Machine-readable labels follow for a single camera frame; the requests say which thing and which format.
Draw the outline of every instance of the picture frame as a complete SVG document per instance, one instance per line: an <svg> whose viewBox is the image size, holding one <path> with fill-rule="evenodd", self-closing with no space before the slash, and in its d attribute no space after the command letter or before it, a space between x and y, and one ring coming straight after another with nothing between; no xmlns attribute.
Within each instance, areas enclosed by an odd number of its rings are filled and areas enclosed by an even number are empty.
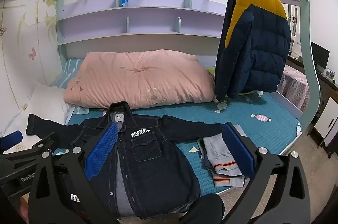
<svg viewBox="0 0 338 224"><path fill-rule="evenodd" d="M331 80L333 80L333 78L335 77L336 73L334 71L332 71L331 69L327 69L326 70L326 76L329 77Z"/></svg>

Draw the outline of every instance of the chest pocket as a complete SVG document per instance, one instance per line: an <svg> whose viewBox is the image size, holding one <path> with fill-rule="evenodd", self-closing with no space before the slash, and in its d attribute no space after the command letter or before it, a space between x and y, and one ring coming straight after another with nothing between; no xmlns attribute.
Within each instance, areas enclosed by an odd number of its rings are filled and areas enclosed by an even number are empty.
<svg viewBox="0 0 338 224"><path fill-rule="evenodd" d="M132 139L131 145L135 159L138 162L152 160L161 156L161 150L153 132Z"/></svg>

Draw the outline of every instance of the blue box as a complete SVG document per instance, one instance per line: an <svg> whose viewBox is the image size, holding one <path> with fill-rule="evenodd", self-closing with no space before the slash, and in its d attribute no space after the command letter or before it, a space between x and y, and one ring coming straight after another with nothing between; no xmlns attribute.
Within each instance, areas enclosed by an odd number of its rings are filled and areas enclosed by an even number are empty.
<svg viewBox="0 0 338 224"><path fill-rule="evenodd" d="M121 0L121 6L128 6L128 0Z"/></svg>

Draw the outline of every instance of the shirt collar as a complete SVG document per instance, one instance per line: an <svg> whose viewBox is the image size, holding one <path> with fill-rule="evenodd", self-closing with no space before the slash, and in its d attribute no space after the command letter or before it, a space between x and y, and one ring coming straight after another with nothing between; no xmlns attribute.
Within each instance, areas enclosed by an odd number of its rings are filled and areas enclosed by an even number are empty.
<svg viewBox="0 0 338 224"><path fill-rule="evenodd" d="M123 108L123 111L124 111L125 126L127 128L137 128L138 126L137 126L137 123L134 117L132 116L130 106L125 101L111 104L106 114L102 117L102 120L100 121L97 127L103 129L111 121L110 113L117 111L119 107L121 108L121 110Z"/></svg>

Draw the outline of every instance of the puffer jacket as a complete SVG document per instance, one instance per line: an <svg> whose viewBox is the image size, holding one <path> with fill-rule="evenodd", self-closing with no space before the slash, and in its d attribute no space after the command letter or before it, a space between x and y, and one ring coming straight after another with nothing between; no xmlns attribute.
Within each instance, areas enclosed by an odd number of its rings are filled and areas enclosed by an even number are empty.
<svg viewBox="0 0 338 224"><path fill-rule="evenodd" d="M280 0L236 0L218 62L217 100L260 90L275 92L283 75L291 31Z"/></svg>

